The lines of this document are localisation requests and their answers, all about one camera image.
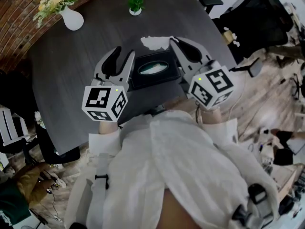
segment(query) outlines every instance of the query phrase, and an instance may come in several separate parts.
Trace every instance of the white vase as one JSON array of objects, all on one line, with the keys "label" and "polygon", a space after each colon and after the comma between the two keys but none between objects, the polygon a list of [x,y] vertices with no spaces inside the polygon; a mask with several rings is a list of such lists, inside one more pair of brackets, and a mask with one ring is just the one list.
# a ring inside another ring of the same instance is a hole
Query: white vase
[{"label": "white vase", "polygon": [[82,15],[69,9],[68,6],[66,6],[65,9],[59,14],[63,17],[63,21],[65,22],[67,28],[71,31],[78,30],[84,24],[84,18]]},{"label": "white vase", "polygon": [[133,12],[132,9],[129,9],[129,13],[133,16],[137,16],[142,12],[142,8],[140,8],[138,11]]}]

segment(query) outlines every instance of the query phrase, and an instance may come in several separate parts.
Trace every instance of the potted plant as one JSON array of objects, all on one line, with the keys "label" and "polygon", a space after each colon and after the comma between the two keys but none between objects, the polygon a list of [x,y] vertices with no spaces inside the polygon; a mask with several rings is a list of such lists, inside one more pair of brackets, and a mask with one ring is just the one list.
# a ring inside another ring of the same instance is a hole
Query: potted plant
[{"label": "potted plant", "polygon": [[37,20],[38,28],[41,26],[42,20],[51,14],[60,14],[63,17],[65,25],[72,31],[78,30],[84,23],[82,15],[76,11],[69,9],[68,6],[73,5],[77,0],[41,0],[38,10],[33,20]]},{"label": "potted plant", "polygon": [[128,0],[129,13],[133,16],[139,15],[142,12],[144,0]]}]

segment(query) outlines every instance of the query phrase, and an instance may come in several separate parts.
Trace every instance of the dark gray table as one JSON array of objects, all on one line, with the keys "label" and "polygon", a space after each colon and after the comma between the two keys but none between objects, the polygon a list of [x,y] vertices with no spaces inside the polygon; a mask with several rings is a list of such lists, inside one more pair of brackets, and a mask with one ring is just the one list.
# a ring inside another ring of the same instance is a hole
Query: dark gray table
[{"label": "dark gray table", "polygon": [[[123,58],[131,49],[136,56],[153,53],[140,41],[143,36],[182,36],[201,43],[211,56],[229,69],[236,66],[219,31],[196,0],[145,0],[137,17],[128,12],[127,0],[91,0],[77,11],[84,19],[78,31],[63,20],[51,27],[29,50],[33,89],[50,138],[61,155],[88,141],[98,122],[81,110],[85,86],[95,65],[115,46]],[[120,122],[183,95],[177,82],[133,92]]]}]

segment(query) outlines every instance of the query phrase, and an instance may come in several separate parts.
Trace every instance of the brick wall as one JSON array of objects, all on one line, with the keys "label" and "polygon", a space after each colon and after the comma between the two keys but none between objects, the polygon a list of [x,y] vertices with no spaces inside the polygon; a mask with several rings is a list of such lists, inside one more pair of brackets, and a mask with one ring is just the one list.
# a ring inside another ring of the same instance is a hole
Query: brick wall
[{"label": "brick wall", "polygon": [[[89,0],[79,0],[70,8],[75,9]],[[0,70],[17,70],[28,75],[24,64],[18,64],[26,57],[27,50],[61,15],[53,15],[43,20],[38,29],[32,21],[38,11],[40,0],[0,0]]]}]

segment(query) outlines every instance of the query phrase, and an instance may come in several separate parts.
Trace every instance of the green shirt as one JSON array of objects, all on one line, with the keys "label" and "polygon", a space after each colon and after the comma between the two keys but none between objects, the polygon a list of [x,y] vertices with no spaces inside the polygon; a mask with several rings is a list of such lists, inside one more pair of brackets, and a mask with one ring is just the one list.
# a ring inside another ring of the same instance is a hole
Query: green shirt
[{"label": "green shirt", "polygon": [[10,220],[12,225],[23,221],[31,214],[24,196],[11,179],[0,184],[0,219]]}]

